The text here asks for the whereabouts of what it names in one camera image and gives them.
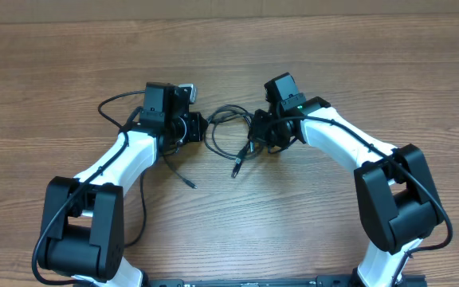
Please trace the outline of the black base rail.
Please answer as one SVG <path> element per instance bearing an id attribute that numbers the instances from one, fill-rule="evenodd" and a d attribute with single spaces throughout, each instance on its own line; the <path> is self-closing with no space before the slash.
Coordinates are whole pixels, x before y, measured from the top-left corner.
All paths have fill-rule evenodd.
<path id="1" fill-rule="evenodd" d="M 283 278 L 263 280 L 212 280 L 183 281 L 180 279 L 161 279 L 147 281 L 152 287 L 350 287 L 359 286 L 357 275 L 319 275 L 315 278 Z"/>

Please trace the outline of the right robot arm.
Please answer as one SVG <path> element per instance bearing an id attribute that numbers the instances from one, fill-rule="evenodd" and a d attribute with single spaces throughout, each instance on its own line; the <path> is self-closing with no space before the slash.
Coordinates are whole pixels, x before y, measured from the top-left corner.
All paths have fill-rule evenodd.
<path id="1" fill-rule="evenodd" d="M 405 275 L 406 263 L 434 228 L 445 223 L 442 207 L 422 151 L 395 147 L 347 122 L 326 100 L 307 99 L 290 73 L 264 85 L 269 109 L 256 110 L 251 141 L 281 152 L 294 141 L 319 148 L 352 172 L 359 217 L 370 243 L 349 274 L 319 275 L 314 286 L 425 286 L 423 275 Z"/>

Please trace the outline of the black cable bundle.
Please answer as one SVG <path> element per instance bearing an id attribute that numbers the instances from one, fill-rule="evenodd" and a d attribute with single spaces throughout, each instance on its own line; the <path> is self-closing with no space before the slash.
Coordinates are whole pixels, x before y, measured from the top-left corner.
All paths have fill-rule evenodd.
<path id="1" fill-rule="evenodd" d="M 253 115 L 242 106 L 225 104 L 216 108 L 208 118 L 204 144 L 209 151 L 233 162 L 231 177 L 235 179 L 244 163 L 256 159 L 264 145 L 248 139 Z"/>

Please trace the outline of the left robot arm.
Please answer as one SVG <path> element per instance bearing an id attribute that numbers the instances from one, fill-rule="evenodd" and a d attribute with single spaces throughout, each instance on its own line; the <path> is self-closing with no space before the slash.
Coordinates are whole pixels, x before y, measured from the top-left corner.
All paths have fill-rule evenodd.
<path id="1" fill-rule="evenodd" d="M 143 103 L 118 128 L 116 142 L 88 169 L 54 177 L 46 187 L 31 270 L 44 285 L 148 286 L 148 276 L 124 258 L 135 245 L 124 235 L 124 198 L 159 158 L 199 142 L 207 122 L 190 106 L 193 84 L 148 82 Z"/>

